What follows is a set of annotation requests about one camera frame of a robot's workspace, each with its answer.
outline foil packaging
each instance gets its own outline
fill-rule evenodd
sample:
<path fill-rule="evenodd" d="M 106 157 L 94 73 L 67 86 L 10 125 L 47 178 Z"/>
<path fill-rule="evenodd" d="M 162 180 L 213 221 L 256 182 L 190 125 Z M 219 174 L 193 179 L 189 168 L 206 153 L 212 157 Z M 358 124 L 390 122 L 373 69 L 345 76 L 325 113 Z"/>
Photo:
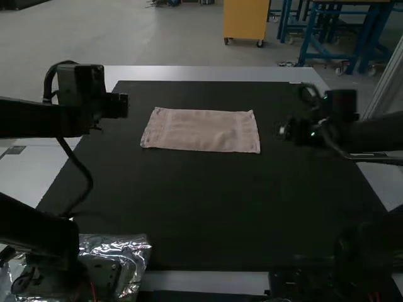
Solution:
<path fill-rule="evenodd" d="M 122 266 L 114 301 L 133 302 L 140 290 L 147 267 L 151 245 L 145 235 L 80 235 L 79 258 L 94 257 L 119 261 Z M 61 302 L 61 299 L 19 297 L 11 294 L 11 285 L 23 272 L 23 255 L 11 260 L 0 269 L 0 302 Z"/>

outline gray floor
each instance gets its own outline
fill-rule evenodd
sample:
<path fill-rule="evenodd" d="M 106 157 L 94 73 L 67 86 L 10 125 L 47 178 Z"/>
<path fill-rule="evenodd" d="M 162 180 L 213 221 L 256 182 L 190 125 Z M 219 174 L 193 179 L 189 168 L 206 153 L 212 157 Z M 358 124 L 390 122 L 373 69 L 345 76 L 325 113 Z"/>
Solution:
<path fill-rule="evenodd" d="M 279 0 L 274 1 L 278 8 Z M 104 65 L 276 66 L 298 58 L 301 41 L 278 43 L 277 23 L 268 23 L 264 49 L 254 42 L 226 47 L 221 6 L 145 5 L 145 0 L 52 0 L 1 11 L 1 95 L 39 100 L 46 70 L 65 59 Z M 378 76 L 337 77 L 323 65 L 316 69 L 331 88 L 359 89 L 360 111 L 378 81 Z"/>

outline cable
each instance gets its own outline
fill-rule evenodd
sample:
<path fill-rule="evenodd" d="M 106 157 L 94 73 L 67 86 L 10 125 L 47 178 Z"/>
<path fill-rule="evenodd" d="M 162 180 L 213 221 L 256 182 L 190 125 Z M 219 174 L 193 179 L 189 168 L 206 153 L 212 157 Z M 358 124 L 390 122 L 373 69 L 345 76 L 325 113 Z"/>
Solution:
<path fill-rule="evenodd" d="M 319 133 L 322 135 L 327 146 L 335 150 L 339 155 L 348 160 L 353 160 L 355 162 L 373 162 L 378 164 L 387 165 L 403 165 L 403 160 L 397 157 L 376 157 L 376 156 L 362 156 L 362 155 L 351 155 L 343 150 L 330 136 L 326 125 L 324 123 L 319 124 Z"/>
<path fill-rule="evenodd" d="M 67 144 L 67 142 L 64 140 L 64 138 L 58 137 L 57 141 L 59 142 L 60 146 L 62 146 L 64 152 L 67 154 L 67 156 L 72 161 L 72 163 L 80 170 L 80 172 L 82 172 L 84 174 L 84 176 L 87 180 L 87 186 L 86 186 L 85 191 L 81 195 L 79 195 L 79 197 L 76 199 L 76 201 L 73 202 L 72 204 L 70 204 L 66 208 L 66 210 L 61 214 L 61 216 L 63 216 L 63 217 L 70 218 L 71 211 L 76 206 L 81 204 L 88 197 L 91 190 L 94 188 L 94 179 L 93 179 L 90 171 L 86 168 L 86 166 L 84 164 L 82 164 L 82 162 L 80 162 L 80 160 L 76 157 L 74 152 L 70 149 L 70 146 Z"/>
<path fill-rule="evenodd" d="M 60 64 L 78 64 L 78 63 L 75 61 L 66 60 L 56 63 L 49 68 L 49 70 L 45 75 L 45 80 L 43 81 L 43 99 L 42 99 L 43 103 L 52 104 L 52 98 L 54 96 L 54 94 L 52 95 L 53 93 L 52 83 L 53 78 L 56 75 L 57 66 L 59 66 Z"/>
<path fill-rule="evenodd" d="M 304 96 L 304 91 L 305 89 L 307 90 L 307 88 L 311 88 L 314 92 L 314 95 L 309 96 L 309 98 L 306 98 Z M 320 104 L 320 101 L 322 99 L 321 93 L 319 92 L 318 88 L 311 83 L 303 83 L 298 90 L 298 96 L 305 104 L 309 105 L 310 107 L 314 108 L 321 105 Z"/>
<path fill-rule="evenodd" d="M 46 73 L 45 80 L 43 82 L 43 102 L 47 104 L 52 104 L 52 98 L 57 94 L 57 91 L 52 92 L 52 83 L 53 79 L 56 75 L 57 71 L 57 66 L 60 64 L 78 64 L 75 61 L 71 60 L 66 60 L 66 61 L 61 61 L 59 63 L 56 63 L 52 65 L 48 72 Z M 79 161 L 79 159 L 76 157 L 74 152 L 70 149 L 70 146 L 67 144 L 67 142 L 64 140 L 63 137 L 57 137 L 57 141 L 59 142 L 60 146 L 62 146 L 64 152 L 67 154 L 69 159 L 72 161 L 72 163 L 82 172 L 87 180 L 87 188 L 85 191 L 79 195 L 77 200 L 70 204 L 67 209 L 61 214 L 61 216 L 70 218 L 70 213 L 79 204 L 81 204 L 87 196 L 90 194 L 91 190 L 94 188 L 94 180 L 93 177 L 90 173 L 90 171 L 86 168 L 86 166 Z"/>
<path fill-rule="evenodd" d="M 90 283 L 90 285 L 91 285 L 91 291 L 93 292 L 93 298 L 94 298 L 94 302 L 97 302 L 97 301 L 98 301 L 98 299 L 96 298 L 96 293 L 95 293 L 95 287 L 94 287 L 94 284 L 93 284 L 93 282 L 92 282 L 91 280 L 89 280 L 89 283 Z"/>

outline towel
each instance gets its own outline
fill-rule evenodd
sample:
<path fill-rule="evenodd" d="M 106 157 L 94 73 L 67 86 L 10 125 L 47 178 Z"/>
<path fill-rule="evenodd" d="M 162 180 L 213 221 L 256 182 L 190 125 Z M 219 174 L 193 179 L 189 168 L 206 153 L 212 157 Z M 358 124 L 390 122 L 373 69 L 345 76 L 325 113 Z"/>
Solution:
<path fill-rule="evenodd" d="M 230 112 L 156 107 L 140 145 L 143 148 L 260 153 L 253 110 Z"/>

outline black mat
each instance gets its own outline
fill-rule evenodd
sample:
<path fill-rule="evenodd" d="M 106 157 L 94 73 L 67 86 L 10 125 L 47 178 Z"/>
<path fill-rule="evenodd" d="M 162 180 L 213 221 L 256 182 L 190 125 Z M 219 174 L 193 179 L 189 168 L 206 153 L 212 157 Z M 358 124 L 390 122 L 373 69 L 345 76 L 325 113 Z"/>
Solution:
<path fill-rule="evenodd" d="M 150 269 L 267 271 L 292 255 L 331 255 L 346 226 L 385 211 L 360 170 L 332 152 L 296 147 L 279 126 L 306 108 L 297 85 L 265 82 L 119 82 L 127 120 L 104 120 L 76 148 L 95 188 L 82 233 L 146 233 Z M 142 149 L 154 107 L 253 109 L 261 154 Z M 60 212 L 83 188 L 68 162 L 39 204 Z"/>

